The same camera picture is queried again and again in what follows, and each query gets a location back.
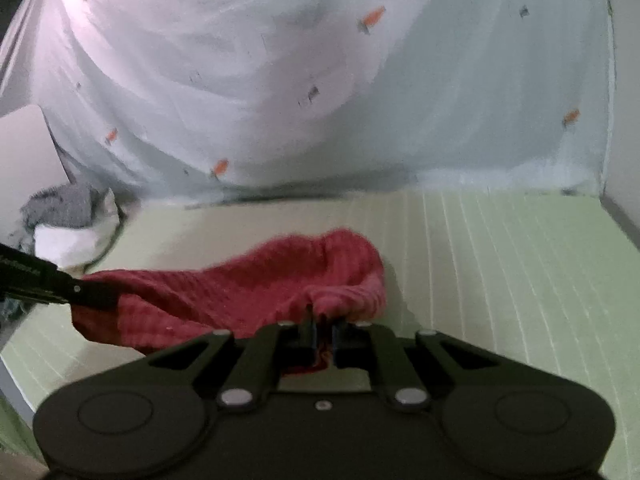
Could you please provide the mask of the white folded garment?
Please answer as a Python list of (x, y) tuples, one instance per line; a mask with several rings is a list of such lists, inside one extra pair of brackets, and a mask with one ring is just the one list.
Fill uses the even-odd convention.
[(96, 208), (96, 220), (85, 228), (72, 229), (40, 224), (35, 227), (35, 256), (61, 269), (88, 266), (111, 246), (120, 218), (115, 196), (107, 191)]

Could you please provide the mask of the light carrot print quilt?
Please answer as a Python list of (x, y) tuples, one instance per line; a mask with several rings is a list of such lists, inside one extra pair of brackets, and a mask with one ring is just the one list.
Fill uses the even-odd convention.
[(608, 0), (23, 0), (1, 108), (144, 197), (600, 191)]

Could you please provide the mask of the grey checkered garment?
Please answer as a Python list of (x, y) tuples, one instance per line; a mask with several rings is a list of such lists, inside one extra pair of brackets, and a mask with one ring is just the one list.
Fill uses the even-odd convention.
[(85, 183), (46, 188), (29, 197), (21, 208), (23, 226), (33, 231), (40, 224), (55, 228), (83, 229), (93, 224), (103, 192)]

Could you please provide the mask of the green grid bed sheet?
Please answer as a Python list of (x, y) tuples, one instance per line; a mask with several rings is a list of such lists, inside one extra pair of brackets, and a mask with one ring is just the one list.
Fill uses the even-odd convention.
[(100, 270), (199, 269), (285, 234), (356, 231), (386, 270), (384, 322), (434, 328), (593, 388), (616, 436), (604, 472), (639, 474), (639, 253), (589, 196), (393, 192), (134, 214)]

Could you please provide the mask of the red checkered cloth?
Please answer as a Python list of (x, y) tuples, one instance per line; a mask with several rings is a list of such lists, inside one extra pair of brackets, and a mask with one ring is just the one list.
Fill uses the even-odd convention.
[(111, 270), (87, 283), (117, 292), (114, 309), (70, 308), (88, 341), (150, 354), (212, 330), (250, 338), (266, 325), (370, 321), (386, 307), (378, 250), (351, 230), (292, 234), (201, 270)]

